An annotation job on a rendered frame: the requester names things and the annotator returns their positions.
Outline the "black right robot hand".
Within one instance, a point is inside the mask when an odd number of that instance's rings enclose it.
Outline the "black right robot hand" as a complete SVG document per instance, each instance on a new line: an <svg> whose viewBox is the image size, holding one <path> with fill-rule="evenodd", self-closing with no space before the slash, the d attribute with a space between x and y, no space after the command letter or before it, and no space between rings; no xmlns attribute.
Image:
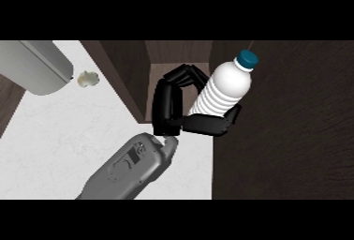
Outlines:
<svg viewBox="0 0 354 240"><path fill-rule="evenodd" d="M178 136L180 131L220 137L234 124L242 106L236 104L221 116L193 113L183 115L183 90L195 85L202 92L208 76L195 65L183 64L158 81L152 100L152 126L156 136Z"/></svg>

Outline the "white water bottle blue cap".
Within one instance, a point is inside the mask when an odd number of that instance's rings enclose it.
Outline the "white water bottle blue cap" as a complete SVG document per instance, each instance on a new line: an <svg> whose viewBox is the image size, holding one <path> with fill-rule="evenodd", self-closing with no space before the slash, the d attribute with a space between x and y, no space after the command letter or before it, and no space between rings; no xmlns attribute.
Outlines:
<svg viewBox="0 0 354 240"><path fill-rule="evenodd" d="M249 50L242 50L230 62L218 65L189 109L189 115L224 115L249 92L251 72L256 63L256 55Z"/></svg>

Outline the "dark wooden cabinet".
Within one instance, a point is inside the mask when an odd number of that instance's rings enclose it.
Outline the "dark wooden cabinet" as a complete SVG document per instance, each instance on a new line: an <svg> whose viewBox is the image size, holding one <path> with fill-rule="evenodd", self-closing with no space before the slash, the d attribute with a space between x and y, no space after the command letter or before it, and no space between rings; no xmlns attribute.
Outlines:
<svg viewBox="0 0 354 240"><path fill-rule="evenodd" d="M162 75L181 64L209 73L211 40L81 40L84 50L140 124L150 122Z"/></svg>

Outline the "dark wooden cabinet door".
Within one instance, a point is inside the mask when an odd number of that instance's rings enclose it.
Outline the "dark wooden cabinet door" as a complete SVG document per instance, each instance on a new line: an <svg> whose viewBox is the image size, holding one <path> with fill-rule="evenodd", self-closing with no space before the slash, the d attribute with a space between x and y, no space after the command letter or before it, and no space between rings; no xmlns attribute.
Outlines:
<svg viewBox="0 0 354 240"><path fill-rule="evenodd" d="M354 40L217 40L209 67L259 62L212 139L214 199L354 199Z"/></svg>

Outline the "small cream garlic bulb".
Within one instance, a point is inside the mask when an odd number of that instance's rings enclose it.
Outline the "small cream garlic bulb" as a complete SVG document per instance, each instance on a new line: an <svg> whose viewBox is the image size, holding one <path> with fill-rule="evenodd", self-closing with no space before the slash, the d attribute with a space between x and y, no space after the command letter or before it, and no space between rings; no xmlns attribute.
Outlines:
<svg viewBox="0 0 354 240"><path fill-rule="evenodd" d="M82 71L77 78L77 83L81 87L94 86L100 82L96 72Z"/></svg>

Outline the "pale grey appliance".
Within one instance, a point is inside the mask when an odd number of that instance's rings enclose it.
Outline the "pale grey appliance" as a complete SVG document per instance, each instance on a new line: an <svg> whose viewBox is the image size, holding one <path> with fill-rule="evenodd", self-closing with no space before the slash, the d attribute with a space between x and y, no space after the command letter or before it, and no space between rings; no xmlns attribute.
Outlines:
<svg viewBox="0 0 354 240"><path fill-rule="evenodd" d="M72 80L74 65L50 40L0 40L0 74L46 96Z"/></svg>

